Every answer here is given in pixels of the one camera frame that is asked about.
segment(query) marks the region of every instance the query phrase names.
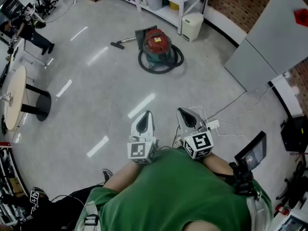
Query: floor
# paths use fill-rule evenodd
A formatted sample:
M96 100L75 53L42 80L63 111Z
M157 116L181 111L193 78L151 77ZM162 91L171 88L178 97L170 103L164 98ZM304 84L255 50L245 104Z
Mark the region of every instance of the floor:
M47 22L63 14L72 1L61 0ZM124 50L110 46L110 42L133 37L136 29L152 25L158 25L185 56L182 66L161 76L140 68L136 42L126 43ZM44 122L23 115L20 128L10 131L6 139L13 142L26 187L41 187L51 198L101 183L102 168L115 173L128 162L126 144L137 116L129 118L128 114L147 97L151 101L142 111L152 111L160 146L170 146L178 107L203 106L210 120L230 123L237 114L253 109L269 88L245 92L223 66L236 48L206 24L198 40L189 43L173 25L150 12L139 13L122 0L77 0L65 15L38 32L56 45L51 55L42 58L50 64L45 68L26 61L22 64L35 79L33 85L50 92L51 113ZM40 55L30 43L27 49ZM36 98L28 91L30 104ZM266 132L268 155L255 177L273 206L285 187L284 178L291 176L296 166L281 140L279 126L284 119L286 113L270 90L254 112L218 128L220 135L244 134L249 140L261 130ZM243 137L219 137L215 131L212 136L213 152L228 161L248 144ZM98 143L104 145L88 157Z

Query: green t-shirt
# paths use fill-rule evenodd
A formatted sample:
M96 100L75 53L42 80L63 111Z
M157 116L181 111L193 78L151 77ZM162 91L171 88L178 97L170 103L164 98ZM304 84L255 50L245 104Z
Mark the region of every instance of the green t-shirt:
M233 187L184 150L157 152L123 192L95 188L90 201L97 206L103 231L181 231L196 220L221 231L251 228L246 197L235 195ZM86 216L84 209L77 224Z

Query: person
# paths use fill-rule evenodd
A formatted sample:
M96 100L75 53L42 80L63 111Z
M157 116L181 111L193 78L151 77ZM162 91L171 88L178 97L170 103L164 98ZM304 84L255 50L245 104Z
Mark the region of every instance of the person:
M93 189L87 203L94 201L104 231L251 230L246 196L236 195L213 172L233 175L213 153L197 161L183 148L160 150L151 164L129 162L102 188ZM254 185L271 212L269 197ZM87 216L84 208L75 231L83 230Z
M53 50L54 44L35 31L30 20L27 21L28 17L29 16L21 15L11 21L5 21L0 25L0 31L5 33L17 30L16 39L22 37L23 39L30 41L35 46L41 48L42 55L44 55L47 50L48 54L50 54Z
M112 173L103 169L103 175L106 183ZM0 224L0 231L60 231L62 227L67 227L67 231L73 230L91 190L101 187L102 185L95 185L73 192L54 203L40 195L39 207L31 214L30 219L11 227Z

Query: person standing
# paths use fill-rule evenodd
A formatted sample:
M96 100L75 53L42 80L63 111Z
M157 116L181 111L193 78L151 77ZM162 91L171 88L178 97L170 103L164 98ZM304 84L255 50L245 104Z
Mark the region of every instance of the person standing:
M25 40L30 41L35 46L42 49L42 55L48 50L50 54L53 50L54 44L52 44L48 39L44 38L41 34L37 33L31 24L31 18L27 20L29 16L19 16L11 21L3 22L0 25L0 31L2 32L12 32L13 30L18 30L16 33L16 39L22 37Z

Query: vacuum cleaner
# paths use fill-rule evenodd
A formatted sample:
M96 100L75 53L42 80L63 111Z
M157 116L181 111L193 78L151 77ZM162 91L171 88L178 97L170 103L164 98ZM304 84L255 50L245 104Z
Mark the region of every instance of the vacuum cleaner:
M121 43L137 40L139 46L138 62L142 69L152 74L165 74L175 67L183 64L184 56L178 47L171 43L171 39L157 26L135 31L136 37L111 42L112 46L124 49ZM146 66L142 62L145 55L148 62Z

